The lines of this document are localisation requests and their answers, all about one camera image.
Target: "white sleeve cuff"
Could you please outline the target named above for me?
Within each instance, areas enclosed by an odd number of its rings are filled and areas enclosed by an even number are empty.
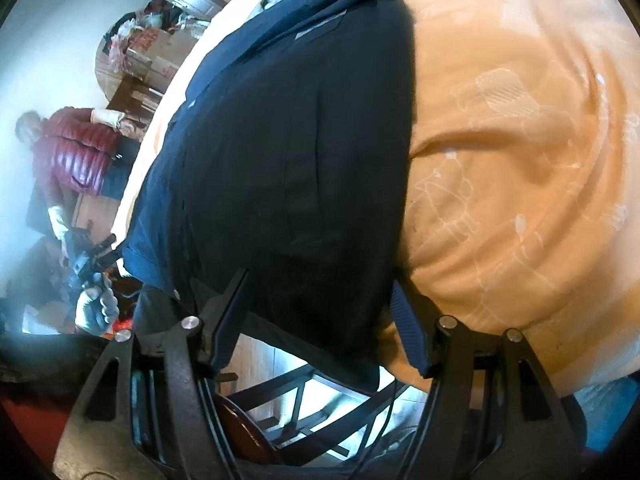
[[[49,213],[49,220],[51,220],[51,227],[56,238],[62,240],[65,237],[65,233],[69,231],[65,210],[62,209],[62,206],[55,205],[50,207],[47,212]]]
[[[114,130],[117,130],[120,127],[120,121],[123,120],[125,115],[124,112],[118,112],[116,110],[94,108],[91,111],[91,122],[93,124],[106,124]]]

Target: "person in red jacket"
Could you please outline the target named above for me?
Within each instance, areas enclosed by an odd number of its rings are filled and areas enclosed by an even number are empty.
[[[122,112],[92,108],[65,107],[48,120],[30,110],[18,118],[15,135],[33,151],[33,175],[59,240],[69,226],[62,187],[122,199],[140,144],[119,130],[133,127]]]

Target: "gray hair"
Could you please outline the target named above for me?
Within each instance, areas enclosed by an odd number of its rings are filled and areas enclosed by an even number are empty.
[[[29,110],[15,121],[15,136],[20,142],[27,142],[31,139],[32,128],[30,124],[33,124],[34,120],[41,121],[42,118],[35,110]]]

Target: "white wall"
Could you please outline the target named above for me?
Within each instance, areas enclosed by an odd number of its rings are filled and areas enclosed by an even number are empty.
[[[101,107],[95,79],[100,39],[148,0],[18,0],[0,28],[0,296],[39,235],[24,224],[33,189],[31,152],[14,136],[19,115]]]

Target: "cardboard box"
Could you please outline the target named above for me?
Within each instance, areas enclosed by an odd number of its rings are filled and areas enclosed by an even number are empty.
[[[197,41],[181,30],[171,35],[147,27],[129,44],[127,71],[164,93]]]

